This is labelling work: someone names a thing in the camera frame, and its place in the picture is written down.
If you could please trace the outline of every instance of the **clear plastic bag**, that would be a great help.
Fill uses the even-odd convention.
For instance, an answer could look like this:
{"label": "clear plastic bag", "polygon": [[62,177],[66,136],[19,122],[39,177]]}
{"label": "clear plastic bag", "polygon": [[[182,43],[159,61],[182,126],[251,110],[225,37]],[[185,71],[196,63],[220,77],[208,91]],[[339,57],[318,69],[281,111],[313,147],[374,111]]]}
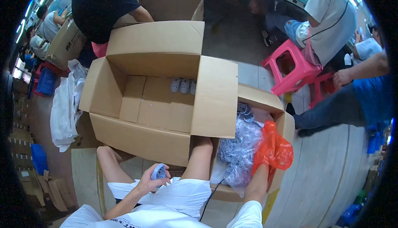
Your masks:
{"label": "clear plastic bag", "polygon": [[227,163],[225,180],[241,197],[251,180],[253,155],[262,138],[261,127],[256,122],[237,119],[235,138],[220,141],[217,157]]}

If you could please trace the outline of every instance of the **plastic bag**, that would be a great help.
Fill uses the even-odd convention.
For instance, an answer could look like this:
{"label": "plastic bag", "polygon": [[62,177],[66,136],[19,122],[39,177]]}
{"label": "plastic bag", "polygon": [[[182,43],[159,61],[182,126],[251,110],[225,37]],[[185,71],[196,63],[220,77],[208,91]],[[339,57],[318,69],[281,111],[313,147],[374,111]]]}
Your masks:
{"label": "plastic bag", "polygon": [[311,31],[310,28],[308,28],[308,38],[307,42],[305,44],[305,48],[301,50],[302,55],[304,56],[305,60],[310,62],[311,64],[318,66],[321,65],[319,62],[319,59],[314,56],[314,52],[312,51],[312,46],[311,46]]}
{"label": "plastic bag", "polygon": [[70,73],[61,78],[61,84],[55,89],[52,101],[50,130],[51,139],[60,152],[65,152],[78,136],[76,124],[82,111],[78,111],[86,69],[78,60],[68,61]]}
{"label": "plastic bag", "polygon": [[237,119],[235,138],[220,141],[217,157],[227,163],[224,178],[241,197],[251,180],[253,155],[262,137],[261,127],[256,122]]}
{"label": "plastic bag", "polygon": [[276,131],[276,124],[266,121],[261,129],[263,139],[254,154],[252,175],[261,164],[268,164],[273,168],[286,170],[293,162],[293,147]]}

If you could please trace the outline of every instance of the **white plastic bag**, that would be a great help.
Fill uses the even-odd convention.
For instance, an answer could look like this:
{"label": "white plastic bag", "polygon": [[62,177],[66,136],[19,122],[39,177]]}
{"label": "white plastic bag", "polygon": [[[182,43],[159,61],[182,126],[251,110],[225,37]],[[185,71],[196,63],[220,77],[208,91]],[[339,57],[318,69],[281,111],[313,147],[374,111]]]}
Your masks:
{"label": "white plastic bag", "polygon": [[86,69],[78,60],[68,61],[68,68],[68,77],[61,78],[60,86],[55,89],[50,117],[52,142],[60,152],[65,152],[78,136],[76,124],[82,114],[78,106],[87,77]]}

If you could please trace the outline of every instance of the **knee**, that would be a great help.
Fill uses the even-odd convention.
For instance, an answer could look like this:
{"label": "knee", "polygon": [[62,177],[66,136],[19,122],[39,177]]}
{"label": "knee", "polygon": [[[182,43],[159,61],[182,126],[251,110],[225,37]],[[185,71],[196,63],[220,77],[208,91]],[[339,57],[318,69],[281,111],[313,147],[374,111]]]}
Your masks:
{"label": "knee", "polygon": [[109,146],[100,146],[97,148],[97,157],[112,153],[112,151],[112,148]]}

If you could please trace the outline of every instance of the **pink bag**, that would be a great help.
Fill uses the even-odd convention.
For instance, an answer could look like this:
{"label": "pink bag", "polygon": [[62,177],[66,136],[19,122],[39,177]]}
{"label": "pink bag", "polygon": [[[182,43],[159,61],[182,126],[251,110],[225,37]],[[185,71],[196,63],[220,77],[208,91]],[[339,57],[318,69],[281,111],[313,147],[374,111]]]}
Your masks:
{"label": "pink bag", "polygon": [[305,60],[310,62],[311,64],[318,66],[321,65],[319,62],[319,59],[317,56],[314,56],[314,52],[312,51],[312,46],[311,46],[311,31],[310,28],[308,28],[308,38],[307,38],[307,43],[305,44],[305,48],[301,50],[302,55],[304,56]]}

